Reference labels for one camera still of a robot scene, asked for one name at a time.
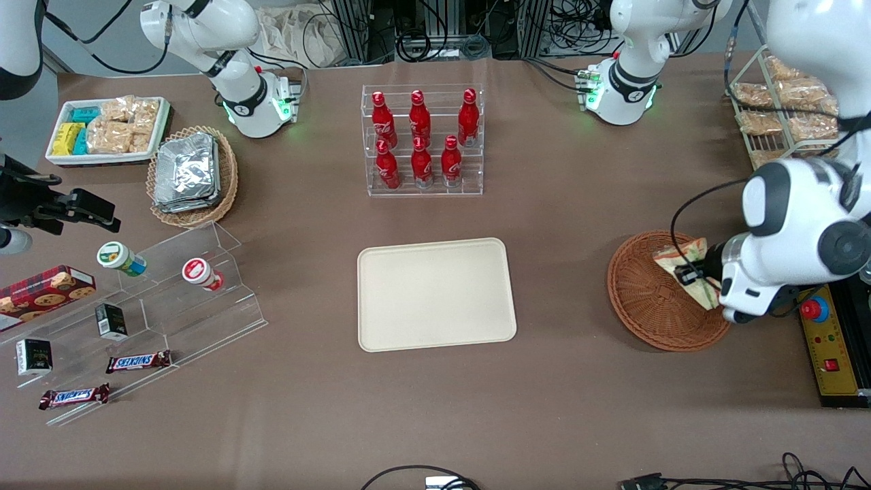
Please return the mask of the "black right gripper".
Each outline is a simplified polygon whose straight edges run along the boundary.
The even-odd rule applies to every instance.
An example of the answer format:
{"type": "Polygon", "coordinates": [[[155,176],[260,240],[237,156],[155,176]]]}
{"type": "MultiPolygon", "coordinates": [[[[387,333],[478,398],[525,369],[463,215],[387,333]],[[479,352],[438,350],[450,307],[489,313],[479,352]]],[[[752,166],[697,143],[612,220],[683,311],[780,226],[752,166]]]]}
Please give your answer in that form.
{"type": "MultiPolygon", "coordinates": [[[[38,173],[9,155],[1,158],[1,223],[13,227],[41,229],[50,235],[62,235],[63,223],[39,214],[41,207],[51,208],[61,196],[52,189],[63,182],[55,174],[38,173]]],[[[63,220],[102,227],[111,233],[120,231],[121,220],[114,218],[115,205],[85,189],[72,189],[67,196],[63,220]]]]}

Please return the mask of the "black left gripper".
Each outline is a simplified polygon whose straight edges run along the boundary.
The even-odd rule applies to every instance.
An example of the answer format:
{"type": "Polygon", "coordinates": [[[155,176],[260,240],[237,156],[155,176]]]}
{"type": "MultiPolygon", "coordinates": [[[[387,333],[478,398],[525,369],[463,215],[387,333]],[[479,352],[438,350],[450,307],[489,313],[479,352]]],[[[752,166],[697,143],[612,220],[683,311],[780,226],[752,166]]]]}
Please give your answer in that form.
{"type": "Polygon", "coordinates": [[[705,254],[704,259],[678,265],[674,269],[674,277],[682,286],[702,279],[702,274],[709,279],[721,282],[723,278],[723,254],[728,241],[716,243],[705,254]]]}

